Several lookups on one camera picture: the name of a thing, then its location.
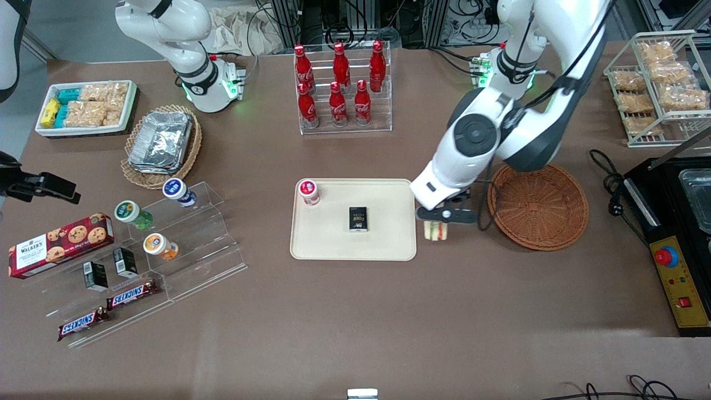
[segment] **jar with green lid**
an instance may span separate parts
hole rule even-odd
[[[145,210],[141,210],[135,201],[124,200],[116,206],[114,216],[121,222],[130,223],[136,229],[143,231],[153,224],[153,216]]]

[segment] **yellow control panel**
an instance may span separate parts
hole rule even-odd
[[[650,243],[649,249],[676,325],[682,328],[711,326],[676,236]]]

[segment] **small black box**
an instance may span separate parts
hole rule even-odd
[[[109,281],[106,279],[106,269],[101,264],[88,261],[84,263],[84,284],[87,289],[102,292],[109,288]]]
[[[136,258],[130,250],[123,247],[114,250],[114,263],[116,263],[117,274],[125,278],[135,278],[138,276]]]
[[[368,209],[366,207],[351,207],[348,210],[349,231],[351,232],[367,232],[368,231]]]

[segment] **aluminum foil container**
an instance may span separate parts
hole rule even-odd
[[[147,174],[174,174],[183,166],[192,117],[184,112],[153,111],[136,135],[129,164]]]

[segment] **white plastic tray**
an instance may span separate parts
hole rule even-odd
[[[290,251],[299,260],[408,261],[417,253],[415,198],[406,179],[314,179],[321,200],[294,188]],[[348,230],[348,208],[368,207],[368,231]]]
[[[60,90],[63,89],[73,89],[79,88],[84,85],[91,84],[107,84],[107,83],[128,83],[129,90],[126,93],[126,100],[124,100],[124,108],[121,111],[121,119],[119,119],[118,125],[109,125],[105,127],[72,127],[72,128],[45,128],[42,127],[40,121],[42,119],[42,114],[44,113],[45,107],[49,104],[49,100],[57,96]],[[108,135],[114,132],[121,132],[126,129],[131,117],[131,109],[133,108],[133,103],[136,100],[136,84],[132,80],[101,80],[98,82],[76,82],[76,83],[57,83],[51,85],[47,90],[47,95],[42,103],[42,108],[40,109],[39,115],[37,116],[37,123],[35,124],[35,131],[44,137],[75,137],[75,136],[93,136],[93,135]]]

